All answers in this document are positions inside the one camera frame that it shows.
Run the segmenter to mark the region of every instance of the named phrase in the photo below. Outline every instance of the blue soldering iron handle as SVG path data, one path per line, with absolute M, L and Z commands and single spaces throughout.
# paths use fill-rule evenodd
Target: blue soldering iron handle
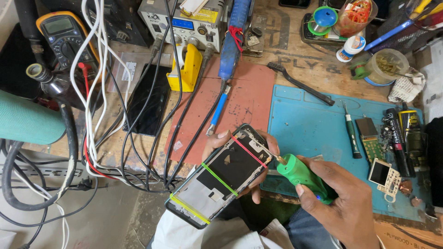
M 214 116 L 212 117 L 212 120 L 211 120 L 212 125 L 217 125 L 218 118 L 220 117 L 223 107 L 225 106 L 225 102 L 226 102 L 227 98 L 228 98 L 227 93 L 223 93 L 222 96 L 220 97 L 220 101 L 218 102 L 217 109 L 215 109 Z
M 244 32 L 250 6 L 251 0 L 234 0 L 228 27 L 233 26 L 241 28 Z M 242 34 L 237 33 L 236 36 L 243 41 Z M 234 68 L 240 56 L 240 51 L 234 41 L 234 38 L 229 32 L 226 33 L 224 45 L 221 50 L 218 76 L 222 80 L 229 80 L 232 79 L 234 75 Z

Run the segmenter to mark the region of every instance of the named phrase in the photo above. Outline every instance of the blue silicone repair mat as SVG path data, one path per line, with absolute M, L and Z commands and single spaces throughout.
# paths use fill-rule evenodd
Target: blue silicone repair mat
M 291 153 L 306 157 L 322 154 L 325 161 L 338 163 L 371 186 L 372 205 L 375 213 L 422 221 L 418 213 L 424 210 L 424 203 L 431 199 L 430 187 L 423 184 L 426 182 L 424 175 L 427 179 L 429 178 L 427 172 L 419 172 L 416 178 L 412 178 L 412 195 L 423 199 L 423 203 L 418 207 L 413 207 L 410 198 L 407 198 L 400 190 L 397 192 L 394 203 L 385 201 L 384 193 L 377 190 L 377 184 L 367 180 L 369 164 L 355 120 L 363 118 L 363 114 L 365 114 L 372 118 L 380 134 L 383 125 L 381 121 L 383 111 L 393 108 L 395 105 L 335 94 L 326 93 L 326 95 L 335 101 L 334 106 L 324 104 L 302 89 L 274 86 L 268 133 L 277 139 L 280 154 Z M 351 145 L 345 126 L 343 100 L 346 102 L 348 112 L 354 122 L 359 150 L 363 156 L 361 159 L 352 158 Z M 421 117 L 421 110 L 417 109 L 417 112 Z M 394 169 L 397 169 L 392 153 L 386 155 L 386 160 L 392 163 Z M 275 169 L 275 166 L 271 164 L 269 169 Z M 266 191 L 298 196 L 294 185 L 283 176 L 268 175 L 260 187 Z

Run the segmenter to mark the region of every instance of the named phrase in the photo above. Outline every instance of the brown glass bottle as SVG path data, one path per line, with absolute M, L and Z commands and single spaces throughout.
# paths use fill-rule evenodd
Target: brown glass bottle
M 50 71 L 42 65 L 35 63 L 31 64 L 26 69 L 26 74 L 39 81 L 44 93 L 48 96 L 63 102 L 81 111 L 85 111 L 83 102 L 77 95 L 74 87 L 72 86 L 69 71 Z M 86 87 L 85 84 L 75 79 L 78 89 L 86 99 Z M 95 90 L 91 95 L 91 107 L 97 99 L 98 91 Z M 97 103 L 97 109 L 103 104 L 103 98 L 99 98 Z

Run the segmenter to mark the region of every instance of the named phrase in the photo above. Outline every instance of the green handheld tool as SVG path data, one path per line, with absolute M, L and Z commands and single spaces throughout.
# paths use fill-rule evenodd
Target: green handheld tool
M 352 157 L 355 159 L 362 158 L 360 151 L 358 150 L 357 138 L 355 137 L 354 124 L 352 123 L 351 115 L 348 113 L 346 108 L 346 103 L 343 101 L 343 106 L 345 107 L 345 117 L 346 117 L 346 129 L 348 130 L 349 140 L 351 142 Z
M 283 161 L 279 161 L 277 164 L 277 171 L 282 176 L 286 177 L 294 186 L 299 183 L 307 186 L 323 204 L 329 204 L 333 201 L 328 197 L 328 190 L 326 190 L 322 179 L 302 161 L 293 154 L 286 154 L 283 159 L 287 164 L 282 163 Z

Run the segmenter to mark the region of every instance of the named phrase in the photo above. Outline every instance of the green screwdriver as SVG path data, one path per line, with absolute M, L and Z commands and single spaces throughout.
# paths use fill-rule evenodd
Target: green screwdriver
M 345 107 L 345 118 L 346 118 L 346 130 L 348 130 L 349 140 L 351 142 L 352 157 L 355 159 L 362 158 L 360 151 L 358 150 L 357 139 L 355 137 L 354 124 L 351 119 L 351 115 L 348 113 L 346 108 L 346 102 L 343 101 L 343 106 Z

